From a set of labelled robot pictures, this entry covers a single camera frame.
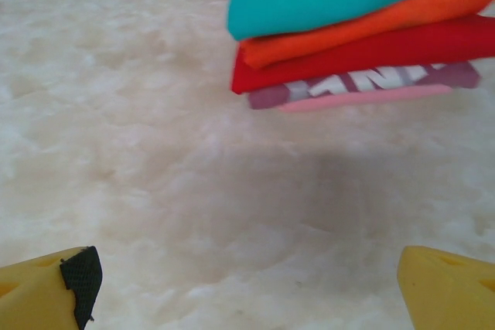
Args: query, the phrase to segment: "white carpet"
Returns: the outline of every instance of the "white carpet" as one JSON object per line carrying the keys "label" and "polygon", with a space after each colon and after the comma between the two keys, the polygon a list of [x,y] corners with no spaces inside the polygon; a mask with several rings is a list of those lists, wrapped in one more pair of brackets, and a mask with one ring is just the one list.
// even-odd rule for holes
{"label": "white carpet", "polygon": [[495,257],[495,61],[447,97],[250,111],[226,1],[0,0],[0,265],[95,245],[88,330],[411,330],[405,245]]}

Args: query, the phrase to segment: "stack of folded clothes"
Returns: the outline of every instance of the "stack of folded clothes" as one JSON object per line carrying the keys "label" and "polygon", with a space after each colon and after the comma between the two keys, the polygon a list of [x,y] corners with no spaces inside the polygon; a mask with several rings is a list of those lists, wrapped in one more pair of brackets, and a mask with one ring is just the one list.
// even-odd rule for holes
{"label": "stack of folded clothes", "polygon": [[477,87],[493,0],[230,0],[231,89],[253,109],[310,111]]}

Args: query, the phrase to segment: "black rubber pad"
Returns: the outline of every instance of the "black rubber pad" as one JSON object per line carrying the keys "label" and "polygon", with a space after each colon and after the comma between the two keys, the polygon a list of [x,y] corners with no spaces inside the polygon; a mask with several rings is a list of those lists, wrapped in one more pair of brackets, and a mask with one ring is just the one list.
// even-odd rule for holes
{"label": "black rubber pad", "polygon": [[91,312],[103,281],[100,258],[96,247],[88,247],[60,265],[67,290],[76,296],[74,317],[80,330],[93,320]]}

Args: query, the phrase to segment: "red cloth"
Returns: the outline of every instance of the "red cloth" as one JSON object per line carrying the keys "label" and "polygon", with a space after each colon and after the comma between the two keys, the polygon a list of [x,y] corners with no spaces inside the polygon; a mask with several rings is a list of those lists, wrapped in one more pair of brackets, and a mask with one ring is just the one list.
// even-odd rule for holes
{"label": "red cloth", "polygon": [[231,89],[236,94],[291,81],[377,66],[456,63],[495,56],[495,18],[470,15],[370,36],[320,53],[255,70],[237,52]]}

